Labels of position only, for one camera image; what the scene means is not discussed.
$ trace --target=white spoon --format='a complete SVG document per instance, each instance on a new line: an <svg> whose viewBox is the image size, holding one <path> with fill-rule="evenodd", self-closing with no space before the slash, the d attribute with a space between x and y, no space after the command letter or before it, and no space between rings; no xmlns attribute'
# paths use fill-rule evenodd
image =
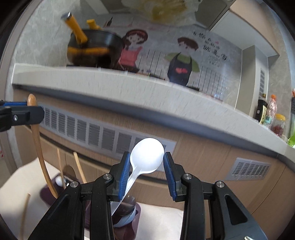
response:
<svg viewBox="0 0 295 240"><path fill-rule="evenodd" d="M154 138L145 138L136 144L130 154L132 173L128 178L124 197L139 175L152 173L158 169L163 161L163 156L163 145ZM111 202L112 215L121 202L122 200L120 202Z"/></svg>

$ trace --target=white table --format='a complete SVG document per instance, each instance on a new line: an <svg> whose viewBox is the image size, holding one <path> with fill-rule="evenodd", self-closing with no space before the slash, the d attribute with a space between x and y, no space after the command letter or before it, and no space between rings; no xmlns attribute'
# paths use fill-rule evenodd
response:
<svg viewBox="0 0 295 240"><path fill-rule="evenodd" d="M46 163L51 178L59 170ZM27 239L43 215L48 210L40 198L40 190L46 185L38 158L19 168L0 188L0 213L11 229L19 237L24 203L31 195L24 228L24 239ZM157 207L140 203L141 215L136 240L178 240L180 238L183 211L169 207Z"/></svg>

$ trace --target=yellow object in plastic bag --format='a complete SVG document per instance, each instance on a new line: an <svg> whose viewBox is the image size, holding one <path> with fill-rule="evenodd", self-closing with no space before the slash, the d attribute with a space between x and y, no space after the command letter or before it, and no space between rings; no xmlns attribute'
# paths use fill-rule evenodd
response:
<svg viewBox="0 0 295 240"><path fill-rule="evenodd" d="M196 23L194 13L202 0L122 0L130 10L149 21L169 25L190 25Z"/></svg>

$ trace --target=metal bolt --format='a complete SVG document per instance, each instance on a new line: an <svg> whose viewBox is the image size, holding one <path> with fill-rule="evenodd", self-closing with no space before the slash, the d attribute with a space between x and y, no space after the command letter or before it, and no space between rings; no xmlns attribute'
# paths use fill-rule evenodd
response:
<svg viewBox="0 0 295 240"><path fill-rule="evenodd" d="M111 178L112 178L112 175L111 174L109 174L109 173L104 174L104 179L105 180L109 180Z"/></svg>
<svg viewBox="0 0 295 240"><path fill-rule="evenodd" d="M217 187L224 187L224 182L218 181L216 185Z"/></svg>
<svg viewBox="0 0 295 240"><path fill-rule="evenodd" d="M185 173L185 174L183 175L183 178L186 179L186 180L190 180L190 179L192 178L192 175L189 174L189 173Z"/></svg>
<svg viewBox="0 0 295 240"><path fill-rule="evenodd" d="M78 186L78 182L77 181L71 182L70 186L71 187L77 187Z"/></svg>

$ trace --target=wooden stick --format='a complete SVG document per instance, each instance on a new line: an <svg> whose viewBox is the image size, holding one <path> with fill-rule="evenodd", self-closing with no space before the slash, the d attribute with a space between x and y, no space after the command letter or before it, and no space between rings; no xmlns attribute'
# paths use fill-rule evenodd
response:
<svg viewBox="0 0 295 240"><path fill-rule="evenodd" d="M82 170L82 167L81 167L81 164L80 164L80 161L79 161L79 158L78 158L78 155L77 155L76 152L74 152L73 154L74 154L74 158L75 158L75 161L76 161L76 164L77 164L79 173L80 173L81 178L82 178L82 182L83 183L87 183L86 178L85 178L85 175L84 175L83 170Z"/></svg>
<svg viewBox="0 0 295 240"><path fill-rule="evenodd" d="M24 240L24 222L26 220L26 214L27 214L27 209L28 209L30 197L31 197L31 195L28 193L27 197L26 197L26 201L24 203L24 211L22 212L22 220L21 220L20 230L19 230L20 240Z"/></svg>
<svg viewBox="0 0 295 240"><path fill-rule="evenodd" d="M58 157L58 165L59 165L60 176L61 176L61 179L63 181L63 189L65 189L66 186L65 186L64 176L63 176L63 168L61 167L61 159L60 159L59 148L57 148L57 157Z"/></svg>
<svg viewBox="0 0 295 240"><path fill-rule="evenodd" d="M33 94L29 95L27 105L28 106L37 106L37 100ZM32 130L32 134L33 134L33 139L34 139L36 151L37 151L37 156L39 158L40 166L41 166L43 175L45 177L46 183L49 187L51 194L55 198L58 198L57 191L56 191L55 187L53 186L53 183L50 179L50 176L48 174L48 171L47 171L47 168L45 165L45 161L44 161L44 157L43 157L43 153L42 153L42 148L41 148L39 124L31 125L31 130Z"/></svg>

